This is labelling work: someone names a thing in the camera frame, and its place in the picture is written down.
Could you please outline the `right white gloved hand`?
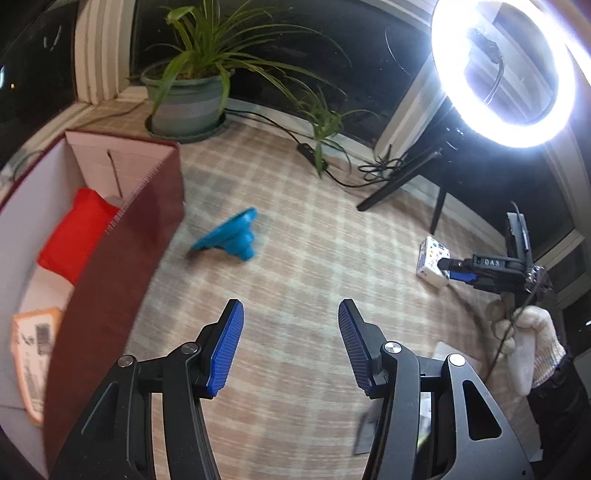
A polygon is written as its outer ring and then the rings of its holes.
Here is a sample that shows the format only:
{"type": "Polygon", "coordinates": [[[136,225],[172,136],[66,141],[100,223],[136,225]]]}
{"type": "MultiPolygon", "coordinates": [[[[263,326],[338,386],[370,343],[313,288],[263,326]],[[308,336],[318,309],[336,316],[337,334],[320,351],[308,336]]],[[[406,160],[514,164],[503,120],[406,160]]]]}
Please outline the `right white gloved hand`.
{"type": "Polygon", "coordinates": [[[490,302],[485,318],[498,340],[505,339],[501,353],[507,357],[512,391],[526,397],[554,373],[566,356],[550,313],[529,305],[514,313],[511,322],[501,300],[490,302]]]}

